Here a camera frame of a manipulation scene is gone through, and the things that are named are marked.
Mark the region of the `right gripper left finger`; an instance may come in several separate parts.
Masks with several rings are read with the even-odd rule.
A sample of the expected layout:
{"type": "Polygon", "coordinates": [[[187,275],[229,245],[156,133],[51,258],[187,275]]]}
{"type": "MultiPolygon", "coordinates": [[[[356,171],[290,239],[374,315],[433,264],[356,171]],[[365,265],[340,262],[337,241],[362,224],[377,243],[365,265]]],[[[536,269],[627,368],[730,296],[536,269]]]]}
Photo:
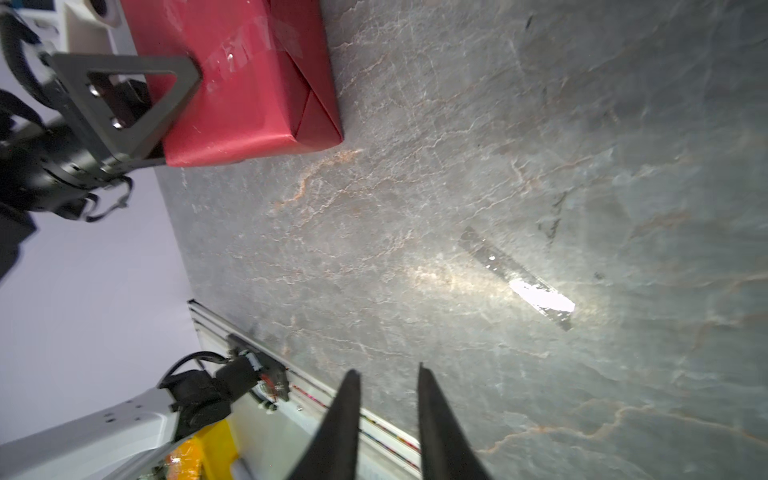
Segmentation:
{"type": "Polygon", "coordinates": [[[349,370],[330,408],[289,479],[356,478],[361,375],[349,370]]]}

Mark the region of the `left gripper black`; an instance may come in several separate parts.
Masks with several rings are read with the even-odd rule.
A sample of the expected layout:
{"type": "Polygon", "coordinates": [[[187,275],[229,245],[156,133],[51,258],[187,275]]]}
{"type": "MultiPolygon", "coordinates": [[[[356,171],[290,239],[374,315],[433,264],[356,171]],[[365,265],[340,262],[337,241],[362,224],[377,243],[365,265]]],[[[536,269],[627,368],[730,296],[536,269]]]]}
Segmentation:
{"type": "Polygon", "coordinates": [[[187,56],[56,53],[44,63],[44,92],[64,122],[19,130],[1,115],[1,214],[98,222],[128,206],[128,172],[164,162],[156,151],[201,72],[187,56]]]}

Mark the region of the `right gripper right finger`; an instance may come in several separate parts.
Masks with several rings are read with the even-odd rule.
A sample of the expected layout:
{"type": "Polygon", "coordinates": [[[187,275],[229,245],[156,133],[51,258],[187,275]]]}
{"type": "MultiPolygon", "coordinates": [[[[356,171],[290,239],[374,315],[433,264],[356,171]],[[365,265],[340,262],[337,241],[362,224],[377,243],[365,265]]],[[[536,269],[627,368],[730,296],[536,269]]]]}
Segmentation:
{"type": "Polygon", "coordinates": [[[423,479],[490,479],[472,451],[433,372],[419,365],[419,441],[423,479]]]}

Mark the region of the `dark red wrapping paper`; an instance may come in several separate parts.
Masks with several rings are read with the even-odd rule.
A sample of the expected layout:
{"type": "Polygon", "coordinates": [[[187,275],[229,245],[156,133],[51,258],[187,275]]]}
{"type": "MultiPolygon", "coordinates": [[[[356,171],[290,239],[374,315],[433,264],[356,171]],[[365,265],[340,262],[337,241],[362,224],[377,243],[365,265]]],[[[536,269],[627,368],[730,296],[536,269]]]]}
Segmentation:
{"type": "Polygon", "coordinates": [[[167,165],[204,167],[303,154],[343,141],[331,61],[317,1],[124,1],[141,56],[188,56],[201,85],[162,144],[167,165]],[[278,52],[206,93],[201,64],[245,21],[273,16],[300,32],[304,57],[278,52]]]}

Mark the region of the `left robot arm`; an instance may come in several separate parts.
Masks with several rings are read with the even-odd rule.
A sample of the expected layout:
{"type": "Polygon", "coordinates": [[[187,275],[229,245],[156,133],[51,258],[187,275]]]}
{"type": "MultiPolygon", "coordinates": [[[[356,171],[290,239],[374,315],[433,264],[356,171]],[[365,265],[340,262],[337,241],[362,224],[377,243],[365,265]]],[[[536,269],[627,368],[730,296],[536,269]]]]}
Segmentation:
{"type": "MultiPolygon", "coordinates": [[[[10,271],[35,232],[33,214],[101,221],[97,192],[130,185],[131,173],[163,163],[161,142],[196,93],[201,72],[187,56],[55,52],[9,3],[1,6],[1,52],[34,101],[1,95],[1,269],[10,271]]],[[[197,351],[158,384],[103,411],[5,444],[5,479],[82,479],[127,461],[140,475],[178,444],[226,419],[233,404],[274,385],[283,366],[230,335],[229,353],[197,351]]]]}

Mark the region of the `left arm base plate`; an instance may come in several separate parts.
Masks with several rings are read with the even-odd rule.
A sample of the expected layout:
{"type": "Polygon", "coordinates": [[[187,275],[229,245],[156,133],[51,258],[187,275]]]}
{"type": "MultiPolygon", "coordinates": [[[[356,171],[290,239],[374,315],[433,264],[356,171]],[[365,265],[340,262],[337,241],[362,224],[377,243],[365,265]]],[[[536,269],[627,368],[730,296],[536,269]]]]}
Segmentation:
{"type": "Polygon", "coordinates": [[[250,394],[262,409],[272,413],[278,410],[280,402],[290,401],[288,368],[283,363],[239,335],[229,334],[226,341],[230,352],[246,357],[256,371],[259,380],[250,394]]]}

